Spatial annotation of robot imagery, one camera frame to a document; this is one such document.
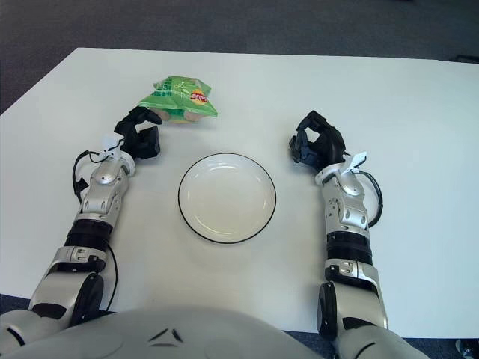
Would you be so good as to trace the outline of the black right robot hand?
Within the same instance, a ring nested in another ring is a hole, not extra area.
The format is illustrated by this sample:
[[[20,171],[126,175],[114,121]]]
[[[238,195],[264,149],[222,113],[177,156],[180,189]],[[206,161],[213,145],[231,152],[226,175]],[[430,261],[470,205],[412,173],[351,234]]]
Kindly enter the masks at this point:
[[[340,132],[316,111],[309,112],[289,141],[295,163],[321,171],[329,165],[343,163],[346,146]]]

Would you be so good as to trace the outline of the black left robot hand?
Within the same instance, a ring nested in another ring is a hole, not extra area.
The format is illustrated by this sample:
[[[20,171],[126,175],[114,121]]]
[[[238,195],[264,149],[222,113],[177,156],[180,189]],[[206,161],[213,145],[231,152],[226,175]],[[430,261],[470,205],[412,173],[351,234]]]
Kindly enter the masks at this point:
[[[143,122],[153,126],[138,131],[136,126]],[[135,107],[129,114],[119,121],[114,133],[122,135],[120,149],[131,155],[133,159],[149,159],[156,157],[160,152],[159,129],[162,124],[160,116],[148,108]]]

